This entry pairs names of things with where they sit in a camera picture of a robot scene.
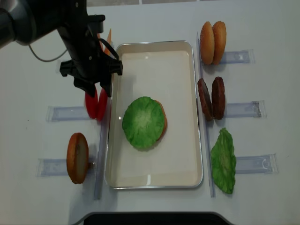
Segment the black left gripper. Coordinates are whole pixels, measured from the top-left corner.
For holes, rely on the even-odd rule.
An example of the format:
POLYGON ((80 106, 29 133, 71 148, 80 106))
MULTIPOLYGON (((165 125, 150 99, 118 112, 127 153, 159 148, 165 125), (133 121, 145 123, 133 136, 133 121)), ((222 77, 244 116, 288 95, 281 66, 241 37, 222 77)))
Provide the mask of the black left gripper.
POLYGON ((96 93, 96 83, 109 98, 112 97, 111 75, 122 75, 123 65, 111 45, 98 39, 103 31, 104 15, 68 15, 58 28, 71 60, 61 64, 62 76, 74 78, 74 86, 85 91, 90 97, 96 93))

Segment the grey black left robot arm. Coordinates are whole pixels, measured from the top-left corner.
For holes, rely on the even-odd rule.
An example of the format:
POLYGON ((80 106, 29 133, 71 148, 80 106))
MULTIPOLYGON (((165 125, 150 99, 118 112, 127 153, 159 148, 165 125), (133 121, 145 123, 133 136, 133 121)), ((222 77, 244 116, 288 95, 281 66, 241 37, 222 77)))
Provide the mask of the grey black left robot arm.
POLYGON ((111 97, 112 74, 122 75, 123 65, 111 45, 97 37, 104 20, 87 14, 85 0, 2 0, 0 46, 30 45, 57 30, 71 57, 61 63, 61 75, 73 76, 74 86, 91 97, 96 83, 111 97))

